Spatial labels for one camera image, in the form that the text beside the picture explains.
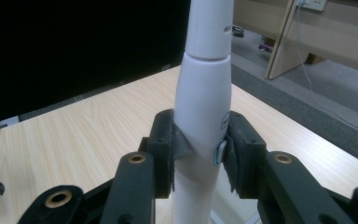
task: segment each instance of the gray carpet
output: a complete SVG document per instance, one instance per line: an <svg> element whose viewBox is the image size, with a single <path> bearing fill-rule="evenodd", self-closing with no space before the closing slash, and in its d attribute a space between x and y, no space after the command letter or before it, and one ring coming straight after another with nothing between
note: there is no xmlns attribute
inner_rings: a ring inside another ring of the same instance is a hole
<svg viewBox="0 0 358 224"><path fill-rule="evenodd" d="M358 71L328 60L306 64L320 105L301 66L264 78L270 54L258 50L260 35L246 31L232 43L234 85L358 158Z"/></svg>
<svg viewBox="0 0 358 224"><path fill-rule="evenodd" d="M358 158L358 131L232 65L232 83Z"/></svg>

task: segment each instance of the wall socket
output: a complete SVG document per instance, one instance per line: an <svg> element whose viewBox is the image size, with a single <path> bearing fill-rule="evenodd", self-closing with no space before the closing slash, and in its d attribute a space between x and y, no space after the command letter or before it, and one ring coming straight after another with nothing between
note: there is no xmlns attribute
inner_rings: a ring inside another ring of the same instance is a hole
<svg viewBox="0 0 358 224"><path fill-rule="evenodd" d="M302 7L316 11L324 11L327 0L297 0L296 6L300 6L301 2L304 2Z"/></svg>

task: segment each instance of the wooden desk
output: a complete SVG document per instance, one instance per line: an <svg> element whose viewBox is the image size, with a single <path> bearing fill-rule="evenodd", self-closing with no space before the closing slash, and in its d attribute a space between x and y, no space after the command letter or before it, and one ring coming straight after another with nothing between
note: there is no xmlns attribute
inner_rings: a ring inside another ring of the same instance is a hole
<svg viewBox="0 0 358 224"><path fill-rule="evenodd" d="M137 150L155 115L173 108L179 68L147 77L1 130L0 223L15 223L42 192L76 185L85 192L114 177ZM358 160L233 86L242 113L268 150L294 154L320 183L344 196L358 187ZM157 223L172 222L172 201L157 201Z"/></svg>

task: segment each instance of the white plastic part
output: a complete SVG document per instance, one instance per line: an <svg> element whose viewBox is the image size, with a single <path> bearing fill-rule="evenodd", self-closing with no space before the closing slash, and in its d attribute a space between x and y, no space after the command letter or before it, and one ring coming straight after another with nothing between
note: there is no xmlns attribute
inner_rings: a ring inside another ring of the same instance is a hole
<svg viewBox="0 0 358 224"><path fill-rule="evenodd" d="M208 223L219 165L217 147L227 132L231 103L231 63L203 61L185 53L176 90L173 120L192 154L175 162L173 219L176 224Z"/></svg>
<svg viewBox="0 0 358 224"><path fill-rule="evenodd" d="M223 156L225 155L227 147L227 141L223 140L217 147L216 153L214 154L214 164L218 165L223 162Z"/></svg>
<svg viewBox="0 0 358 224"><path fill-rule="evenodd" d="M234 0L192 0L186 52L201 59L224 59L231 52Z"/></svg>

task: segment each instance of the dark background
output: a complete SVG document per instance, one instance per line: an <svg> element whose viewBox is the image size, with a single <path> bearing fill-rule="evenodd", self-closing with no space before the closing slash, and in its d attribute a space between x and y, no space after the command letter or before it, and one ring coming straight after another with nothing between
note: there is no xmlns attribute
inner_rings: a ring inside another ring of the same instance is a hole
<svg viewBox="0 0 358 224"><path fill-rule="evenodd" d="M0 120L178 65L189 4L0 2Z"/></svg>

